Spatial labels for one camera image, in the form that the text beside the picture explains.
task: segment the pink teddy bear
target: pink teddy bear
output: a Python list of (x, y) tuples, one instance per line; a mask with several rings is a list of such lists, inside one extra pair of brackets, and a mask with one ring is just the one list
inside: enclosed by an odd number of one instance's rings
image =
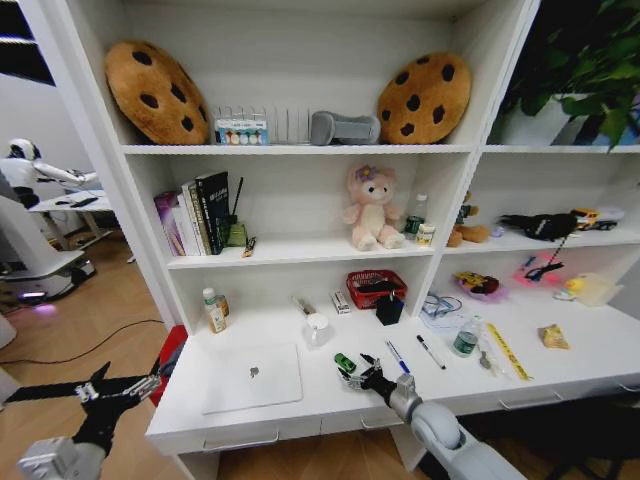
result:
[(389, 225), (401, 210), (389, 204), (396, 189), (396, 172), (388, 167), (357, 165), (349, 170), (347, 189), (354, 205), (342, 214), (344, 223), (353, 225), (353, 246), (371, 250), (380, 242), (385, 248), (400, 248), (404, 237)]

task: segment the white desk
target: white desk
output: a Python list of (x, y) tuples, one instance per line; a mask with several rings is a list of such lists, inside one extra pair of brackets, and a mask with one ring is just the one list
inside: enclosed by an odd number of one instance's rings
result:
[[(519, 379), (503, 357), (500, 359), (510, 378), (494, 377), (482, 369), (477, 352), (470, 358), (457, 357), (418, 318), (403, 317), (400, 324), (384, 327), (372, 311), (353, 309), (350, 316), (338, 317), (333, 306), (320, 298), (314, 305), (331, 318), (335, 336), (324, 347), (309, 351), (301, 335), (304, 321), (286, 299), (231, 300), (230, 305), (231, 321), (222, 334), (213, 335), (201, 325), (189, 337), (147, 430), (147, 437), (162, 453), (177, 455), (183, 465), (195, 464), (196, 470), (207, 458), (215, 463), (215, 456), (193, 452), (397, 425), (399, 419), (377, 394), (349, 390), (333, 362), (334, 354), (342, 352), (363, 367), (358, 354), (369, 353), (380, 357), (385, 376), (395, 379), (402, 371), (384, 344), (387, 338), (405, 358), (418, 393), (442, 402), (457, 415), (557, 403), (640, 385), (640, 321), (609, 306), (588, 308), (554, 300), (548, 290), (514, 289), (504, 304), (497, 305), (465, 300), (468, 312), (479, 313), (496, 325), (534, 377), (529, 381)], [(560, 325), (571, 350), (542, 345), (537, 328), (552, 323)], [(417, 334), (437, 351), (446, 370), (437, 368), (416, 340)], [(287, 341), (298, 345), (304, 394), (301, 401), (212, 415), (200, 413), (215, 361), (213, 351)], [(502, 355), (495, 342), (492, 346), (496, 355)], [(405, 466), (414, 468), (424, 450), (405, 426), (392, 428), (392, 433)]]
[[(74, 203), (80, 202), (87, 198), (96, 198), (98, 199), (94, 202), (91, 202), (84, 207), (71, 208), (71, 205)], [(40, 213), (42, 214), (42, 218), (47, 223), (47, 226), (58, 240), (58, 243), (62, 247), (63, 250), (70, 250), (69, 242), (60, 231), (60, 228), (53, 221), (49, 212), (75, 212), (82, 215), (82, 218), (87, 223), (87, 226), (91, 230), (94, 235), (94, 239), (90, 242), (85, 243), (81, 248), (87, 248), (88, 246), (94, 244), (98, 240), (106, 237), (111, 234), (111, 230), (102, 231), (96, 224), (95, 219), (93, 218), (92, 212), (110, 212), (113, 211), (111, 208), (111, 204), (109, 203), (109, 199), (103, 190), (86, 190), (81, 192), (75, 192), (68, 195), (62, 195), (60, 197), (51, 198), (49, 200), (43, 200), (37, 205), (31, 207), (29, 209), (30, 212)]]

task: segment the drawer handle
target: drawer handle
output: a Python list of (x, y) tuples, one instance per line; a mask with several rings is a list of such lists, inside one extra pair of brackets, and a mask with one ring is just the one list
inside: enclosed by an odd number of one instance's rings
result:
[(640, 393), (640, 388), (632, 388), (632, 387), (627, 387), (626, 385), (619, 383), (618, 386), (623, 389), (625, 392), (629, 392), (629, 393)]
[(369, 425), (364, 421), (364, 418), (360, 417), (360, 423), (362, 424), (362, 428), (365, 430), (378, 430), (380, 428), (389, 428), (389, 427), (397, 427), (398, 425), (404, 425), (402, 420), (393, 420), (390, 423), (381, 423), (376, 425)]
[(507, 411), (518, 410), (520, 408), (539, 407), (542, 405), (553, 405), (554, 403), (560, 402), (564, 402), (564, 398), (558, 392), (553, 392), (553, 398), (550, 398), (549, 400), (534, 400), (532, 402), (518, 403), (516, 405), (509, 405), (502, 400), (498, 400), (500, 406)]
[(276, 434), (273, 438), (268, 438), (267, 440), (257, 440), (255, 442), (245, 442), (245, 443), (232, 443), (231, 445), (219, 445), (213, 448), (206, 448), (207, 441), (205, 440), (202, 444), (202, 452), (203, 453), (212, 453), (212, 452), (220, 452), (222, 450), (235, 450), (237, 448), (249, 448), (249, 447), (262, 447), (265, 445), (271, 445), (280, 440), (280, 429), (276, 430)]

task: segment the black book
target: black book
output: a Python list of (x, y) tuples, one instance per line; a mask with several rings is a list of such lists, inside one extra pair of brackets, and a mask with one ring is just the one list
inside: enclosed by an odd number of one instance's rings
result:
[(195, 178), (198, 200), (204, 214), (211, 253), (220, 255), (229, 238), (228, 172), (206, 173)]

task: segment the white mug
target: white mug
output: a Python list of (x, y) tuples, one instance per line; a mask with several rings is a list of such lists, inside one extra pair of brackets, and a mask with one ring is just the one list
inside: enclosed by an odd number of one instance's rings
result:
[(307, 316), (306, 327), (307, 341), (313, 347), (324, 345), (331, 336), (329, 319), (320, 313), (312, 313)]

